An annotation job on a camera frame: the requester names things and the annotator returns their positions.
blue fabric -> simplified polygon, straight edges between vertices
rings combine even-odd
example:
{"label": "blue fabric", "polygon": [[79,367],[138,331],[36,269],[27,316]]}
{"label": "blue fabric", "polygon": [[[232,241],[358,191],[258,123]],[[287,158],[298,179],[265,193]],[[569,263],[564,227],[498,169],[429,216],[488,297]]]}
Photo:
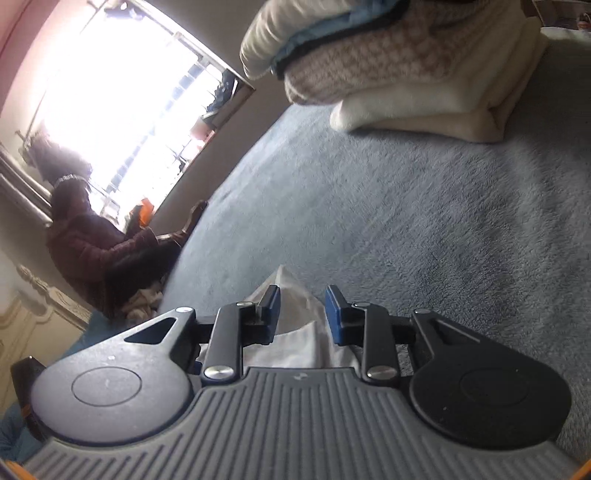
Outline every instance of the blue fabric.
{"label": "blue fabric", "polygon": [[[64,353],[62,358],[107,340],[124,330],[125,328],[121,326],[111,324],[101,312],[95,311],[90,316],[86,331]],[[18,403],[11,405],[0,420],[0,458],[23,463],[37,453],[42,445],[26,427]]]}
{"label": "blue fabric", "polygon": [[311,27],[299,31],[295,35],[292,35],[283,48],[277,53],[277,55],[275,55],[275,58],[273,58],[273,61],[271,62],[272,70],[275,70],[279,61],[290,56],[296,47],[311,40],[317,40],[343,30],[348,30],[369,23],[390,12],[390,10],[392,10],[400,1],[401,0],[367,0],[350,12],[339,15],[338,17],[321,20]]}

ribbed gray platform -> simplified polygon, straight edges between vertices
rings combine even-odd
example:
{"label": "ribbed gray platform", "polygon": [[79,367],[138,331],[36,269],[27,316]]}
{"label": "ribbed gray platform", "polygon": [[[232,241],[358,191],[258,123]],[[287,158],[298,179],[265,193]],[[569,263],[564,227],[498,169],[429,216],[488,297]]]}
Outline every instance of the ribbed gray platform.
{"label": "ribbed gray platform", "polygon": [[39,480],[564,480],[577,465],[552,443],[486,452],[440,437],[402,394],[353,370],[251,368],[199,393],[145,442],[77,449],[57,440],[25,466]]}

clothing pile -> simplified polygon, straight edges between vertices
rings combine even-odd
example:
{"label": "clothing pile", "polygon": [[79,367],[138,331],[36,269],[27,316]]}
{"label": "clothing pile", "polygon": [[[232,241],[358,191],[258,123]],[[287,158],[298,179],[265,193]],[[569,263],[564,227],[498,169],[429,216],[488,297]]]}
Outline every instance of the clothing pile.
{"label": "clothing pile", "polygon": [[498,142],[547,46],[519,0],[268,0],[242,41],[292,103],[330,105],[332,128]]}

window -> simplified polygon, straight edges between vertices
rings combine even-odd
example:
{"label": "window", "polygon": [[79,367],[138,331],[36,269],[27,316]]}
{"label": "window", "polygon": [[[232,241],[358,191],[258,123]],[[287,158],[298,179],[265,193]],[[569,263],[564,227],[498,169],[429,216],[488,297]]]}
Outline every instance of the window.
{"label": "window", "polygon": [[162,203],[219,127],[196,135],[196,122],[252,92],[157,14],[135,1],[98,8],[35,118],[91,163],[93,209],[120,227],[143,198]]}

metal screw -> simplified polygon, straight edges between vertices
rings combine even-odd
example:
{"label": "metal screw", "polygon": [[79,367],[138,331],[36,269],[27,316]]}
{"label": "metal screw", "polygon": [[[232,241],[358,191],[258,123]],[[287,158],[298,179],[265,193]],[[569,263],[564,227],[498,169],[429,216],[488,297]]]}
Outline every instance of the metal screw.
{"label": "metal screw", "polygon": [[398,375],[398,370],[388,365],[377,365],[368,370],[368,377],[372,380],[392,380]]}
{"label": "metal screw", "polygon": [[212,380],[226,380],[234,374],[234,369],[227,365],[215,365],[213,367],[207,367],[203,371],[203,374]]}

